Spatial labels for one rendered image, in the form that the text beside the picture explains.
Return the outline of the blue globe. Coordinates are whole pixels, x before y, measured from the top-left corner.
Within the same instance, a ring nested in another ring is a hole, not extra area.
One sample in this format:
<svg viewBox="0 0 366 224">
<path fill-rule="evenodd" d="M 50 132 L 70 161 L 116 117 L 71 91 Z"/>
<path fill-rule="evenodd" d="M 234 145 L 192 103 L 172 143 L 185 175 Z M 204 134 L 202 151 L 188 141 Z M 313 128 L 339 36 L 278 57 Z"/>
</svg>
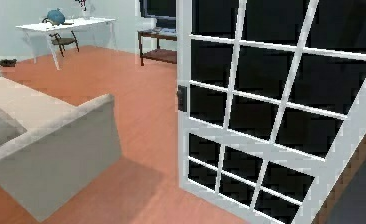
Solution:
<svg viewBox="0 0 366 224">
<path fill-rule="evenodd" d="M 63 24 L 65 22 L 65 16 L 59 9 L 50 10 L 47 13 L 47 19 L 53 25 L 60 25 L 60 24 Z"/>
</svg>

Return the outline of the grey sofa cushion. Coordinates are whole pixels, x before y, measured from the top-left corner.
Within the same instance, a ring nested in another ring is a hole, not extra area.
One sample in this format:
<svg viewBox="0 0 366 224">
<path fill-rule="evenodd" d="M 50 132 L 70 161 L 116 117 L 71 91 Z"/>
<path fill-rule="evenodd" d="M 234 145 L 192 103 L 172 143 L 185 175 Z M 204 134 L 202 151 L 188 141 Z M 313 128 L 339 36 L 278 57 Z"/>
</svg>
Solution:
<svg viewBox="0 0 366 224">
<path fill-rule="evenodd" d="M 27 131 L 16 119 L 0 108 L 0 146 Z"/>
</svg>

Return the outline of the white desk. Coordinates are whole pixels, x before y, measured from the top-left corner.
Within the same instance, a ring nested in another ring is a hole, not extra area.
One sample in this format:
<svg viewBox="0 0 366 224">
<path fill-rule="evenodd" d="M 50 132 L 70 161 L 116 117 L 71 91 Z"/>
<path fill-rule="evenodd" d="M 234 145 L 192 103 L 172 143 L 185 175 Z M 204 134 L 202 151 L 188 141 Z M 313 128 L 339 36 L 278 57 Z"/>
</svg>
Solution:
<svg viewBox="0 0 366 224">
<path fill-rule="evenodd" d="M 55 53 L 55 48 L 52 45 L 50 35 L 55 33 L 61 33 L 63 31 L 76 31 L 78 29 L 91 29 L 94 26 L 100 24 L 106 24 L 110 30 L 110 43 L 114 47 L 115 50 L 118 49 L 117 41 L 115 36 L 115 29 L 114 29 L 115 19 L 113 18 L 101 18 L 101 17 L 90 17 L 88 19 L 85 18 L 76 18 L 76 19 L 67 19 L 66 25 L 52 25 L 51 23 L 36 23 L 36 24 L 27 24 L 27 25 L 19 25 L 17 29 L 20 29 L 25 34 L 28 46 L 31 49 L 33 60 L 36 60 L 36 55 L 34 53 L 33 44 L 31 42 L 31 38 L 29 33 L 39 33 L 46 38 L 47 47 L 50 50 L 55 67 L 57 70 L 60 69 L 57 55 Z"/>
</svg>

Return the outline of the black television set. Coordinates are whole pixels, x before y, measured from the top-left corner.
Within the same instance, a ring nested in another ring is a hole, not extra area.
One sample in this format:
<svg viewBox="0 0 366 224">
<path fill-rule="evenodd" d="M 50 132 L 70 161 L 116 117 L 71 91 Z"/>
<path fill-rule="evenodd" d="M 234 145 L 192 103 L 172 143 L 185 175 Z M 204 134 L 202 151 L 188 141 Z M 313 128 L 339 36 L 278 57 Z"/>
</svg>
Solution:
<svg viewBox="0 0 366 224">
<path fill-rule="evenodd" d="M 141 16 L 156 20 L 161 28 L 176 28 L 176 0 L 139 0 Z"/>
</svg>

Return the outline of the dark wooden chair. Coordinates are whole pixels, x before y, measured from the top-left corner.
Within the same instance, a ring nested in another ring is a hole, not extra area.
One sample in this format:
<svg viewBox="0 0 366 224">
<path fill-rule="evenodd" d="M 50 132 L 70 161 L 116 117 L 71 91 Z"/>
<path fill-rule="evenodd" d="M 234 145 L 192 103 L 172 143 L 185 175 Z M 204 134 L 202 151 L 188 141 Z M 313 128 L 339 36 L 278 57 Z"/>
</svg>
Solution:
<svg viewBox="0 0 366 224">
<path fill-rule="evenodd" d="M 74 43 L 76 48 L 79 48 L 78 40 L 75 36 L 74 31 L 71 31 L 71 34 L 71 37 L 62 37 L 59 33 L 50 34 L 50 37 L 52 38 L 52 44 L 59 47 L 61 55 L 64 55 L 66 45 Z"/>
</svg>

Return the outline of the beige sofa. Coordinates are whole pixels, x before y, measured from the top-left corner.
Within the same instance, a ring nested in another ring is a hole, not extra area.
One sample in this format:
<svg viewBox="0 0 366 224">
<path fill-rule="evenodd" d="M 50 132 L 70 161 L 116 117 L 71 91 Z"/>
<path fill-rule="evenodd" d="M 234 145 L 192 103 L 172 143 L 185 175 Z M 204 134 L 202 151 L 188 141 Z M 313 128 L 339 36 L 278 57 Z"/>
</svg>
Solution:
<svg viewBox="0 0 366 224">
<path fill-rule="evenodd" d="M 0 146 L 0 187 L 39 222 L 120 157 L 110 94 L 73 106 L 0 71 L 0 108 L 27 129 Z"/>
</svg>

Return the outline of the white vase with dark plant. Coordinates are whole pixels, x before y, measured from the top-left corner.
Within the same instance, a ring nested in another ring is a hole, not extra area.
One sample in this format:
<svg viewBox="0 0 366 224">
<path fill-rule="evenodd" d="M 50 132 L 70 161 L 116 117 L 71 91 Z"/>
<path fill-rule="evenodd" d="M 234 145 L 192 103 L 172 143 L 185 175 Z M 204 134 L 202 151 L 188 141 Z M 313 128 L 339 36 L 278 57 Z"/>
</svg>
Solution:
<svg viewBox="0 0 366 224">
<path fill-rule="evenodd" d="M 89 19 L 90 18 L 89 0 L 74 0 L 74 1 L 81 7 L 82 17 L 84 19 Z"/>
</svg>

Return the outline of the white glass-paned door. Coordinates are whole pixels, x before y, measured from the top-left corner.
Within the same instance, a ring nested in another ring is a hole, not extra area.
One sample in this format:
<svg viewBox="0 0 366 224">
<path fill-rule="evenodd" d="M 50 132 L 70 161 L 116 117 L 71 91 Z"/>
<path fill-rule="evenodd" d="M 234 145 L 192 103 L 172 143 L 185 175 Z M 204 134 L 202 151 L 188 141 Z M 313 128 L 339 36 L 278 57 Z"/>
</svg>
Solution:
<svg viewBox="0 0 366 224">
<path fill-rule="evenodd" d="M 312 224 L 366 134 L 366 0 L 177 0 L 182 189 Z"/>
</svg>

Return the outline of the dark brown console table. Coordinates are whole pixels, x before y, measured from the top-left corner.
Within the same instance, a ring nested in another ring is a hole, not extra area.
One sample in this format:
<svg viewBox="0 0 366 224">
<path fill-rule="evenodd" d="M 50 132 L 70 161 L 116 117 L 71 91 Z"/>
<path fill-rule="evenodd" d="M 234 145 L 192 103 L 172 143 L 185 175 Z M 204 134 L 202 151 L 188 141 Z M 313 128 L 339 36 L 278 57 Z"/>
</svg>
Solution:
<svg viewBox="0 0 366 224">
<path fill-rule="evenodd" d="M 154 38 L 156 40 L 156 48 L 148 52 L 144 52 L 142 42 L 144 37 Z M 177 41 L 177 35 L 175 33 L 168 34 L 166 32 L 154 32 L 153 30 L 141 30 L 138 32 L 138 47 L 141 65 L 144 65 L 145 59 L 170 64 L 177 63 L 177 52 L 174 50 L 162 49 L 160 47 L 161 40 Z"/>
</svg>

